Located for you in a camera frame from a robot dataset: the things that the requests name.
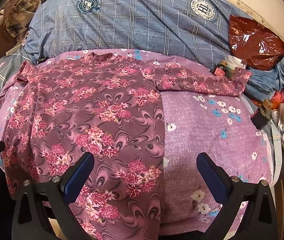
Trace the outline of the beige floral cloth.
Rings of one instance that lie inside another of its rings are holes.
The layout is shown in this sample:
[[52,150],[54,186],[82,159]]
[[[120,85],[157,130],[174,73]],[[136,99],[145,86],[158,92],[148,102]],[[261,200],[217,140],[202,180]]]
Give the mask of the beige floral cloth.
[[42,0],[8,0],[0,8],[3,16],[3,33],[7,38],[20,42],[29,29],[29,24],[41,6]]

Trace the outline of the blue denim garment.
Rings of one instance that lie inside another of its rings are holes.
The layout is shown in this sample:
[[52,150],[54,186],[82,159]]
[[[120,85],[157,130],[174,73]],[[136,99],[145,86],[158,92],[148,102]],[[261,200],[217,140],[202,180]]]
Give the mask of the blue denim garment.
[[284,89],[284,57],[272,70],[250,68],[249,71],[252,76],[244,91],[253,98],[259,101],[271,99],[276,91]]

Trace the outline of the purple floral bed sheet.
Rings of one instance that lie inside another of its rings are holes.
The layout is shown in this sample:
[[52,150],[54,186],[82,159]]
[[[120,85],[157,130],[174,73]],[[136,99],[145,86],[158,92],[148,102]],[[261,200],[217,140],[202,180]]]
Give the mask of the purple floral bed sheet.
[[[90,53],[112,53],[154,66],[178,63],[200,74],[212,75],[204,66],[182,57],[167,57],[148,51],[136,59],[125,49],[74,51],[33,65],[44,67],[62,60],[78,60]],[[0,140],[3,142],[23,89],[15,81],[16,74],[0,93]],[[160,95],[165,139],[158,236],[205,231],[222,206],[214,200],[197,170],[197,155],[206,152],[229,175],[237,175],[245,182],[272,181],[270,144],[266,134],[255,128],[239,95],[176,90],[162,91]]]

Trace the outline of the red shiny plastic bag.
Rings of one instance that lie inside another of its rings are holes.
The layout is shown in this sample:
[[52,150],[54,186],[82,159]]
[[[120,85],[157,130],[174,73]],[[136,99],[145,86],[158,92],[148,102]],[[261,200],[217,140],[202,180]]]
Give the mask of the red shiny plastic bag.
[[284,42],[255,20],[230,16],[229,46],[233,56],[251,68],[269,71],[284,57]]

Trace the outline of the small red labelled bottle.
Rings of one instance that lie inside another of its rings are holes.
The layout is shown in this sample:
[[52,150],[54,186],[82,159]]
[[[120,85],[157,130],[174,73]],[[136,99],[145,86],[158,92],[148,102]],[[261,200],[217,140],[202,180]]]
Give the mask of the small red labelled bottle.
[[215,76],[225,76],[227,71],[227,62],[225,60],[216,64],[212,70],[212,74]]

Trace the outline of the maroon pink floral garment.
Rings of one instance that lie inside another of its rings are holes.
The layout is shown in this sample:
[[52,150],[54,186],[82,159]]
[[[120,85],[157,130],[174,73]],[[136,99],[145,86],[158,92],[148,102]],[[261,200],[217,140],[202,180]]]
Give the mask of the maroon pink floral garment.
[[97,239],[157,239],[163,180],[166,90],[238,96],[249,74],[204,75],[178,63],[154,66],[112,53],[90,53],[47,66],[24,62],[23,86],[4,133],[9,192],[46,182],[85,152],[89,180],[71,210]]

